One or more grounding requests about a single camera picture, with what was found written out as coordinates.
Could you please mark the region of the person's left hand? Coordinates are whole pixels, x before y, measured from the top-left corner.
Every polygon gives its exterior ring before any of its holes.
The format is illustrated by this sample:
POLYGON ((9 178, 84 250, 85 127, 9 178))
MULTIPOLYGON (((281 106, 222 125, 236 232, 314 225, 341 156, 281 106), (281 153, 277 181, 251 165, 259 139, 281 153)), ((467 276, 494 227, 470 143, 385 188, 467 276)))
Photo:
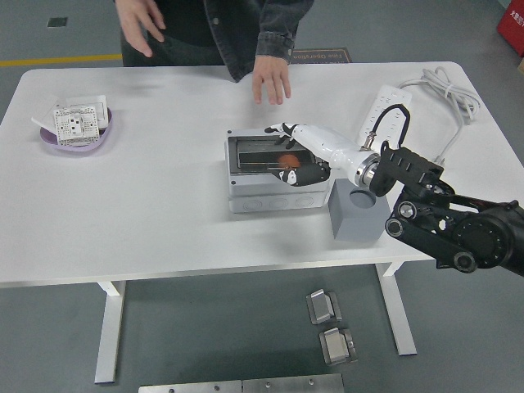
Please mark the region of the person's left hand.
POLYGON ((273 56, 256 56, 252 73, 252 93, 256 104, 262 103, 265 90, 270 105, 282 105, 291 97, 288 63, 273 56))

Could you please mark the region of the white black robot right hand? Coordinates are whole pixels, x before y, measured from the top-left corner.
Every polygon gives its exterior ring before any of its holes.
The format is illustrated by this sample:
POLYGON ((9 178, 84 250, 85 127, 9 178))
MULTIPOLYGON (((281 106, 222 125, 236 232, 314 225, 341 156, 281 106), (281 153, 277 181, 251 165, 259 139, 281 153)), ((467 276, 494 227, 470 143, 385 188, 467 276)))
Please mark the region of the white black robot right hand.
POLYGON ((329 128, 306 124, 281 123, 269 126, 266 133, 277 133, 277 144, 286 143, 291 149, 299 143, 319 159, 296 169, 275 169, 273 174, 293 187, 321 183, 330 177, 332 169, 340 169, 346 177, 360 187, 368 187, 373 178, 371 169, 377 165, 379 156, 362 151, 355 142, 329 128))

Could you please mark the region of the person's right hand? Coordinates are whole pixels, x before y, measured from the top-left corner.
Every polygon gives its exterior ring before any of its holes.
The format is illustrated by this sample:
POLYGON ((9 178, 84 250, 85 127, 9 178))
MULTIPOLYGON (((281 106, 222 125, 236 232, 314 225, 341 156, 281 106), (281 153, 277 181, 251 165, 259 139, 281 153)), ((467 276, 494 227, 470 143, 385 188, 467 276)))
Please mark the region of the person's right hand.
POLYGON ((152 57, 143 30, 157 42, 162 43, 165 22, 160 9, 153 0, 115 0, 115 9, 120 21, 120 28, 126 42, 147 58, 152 57))

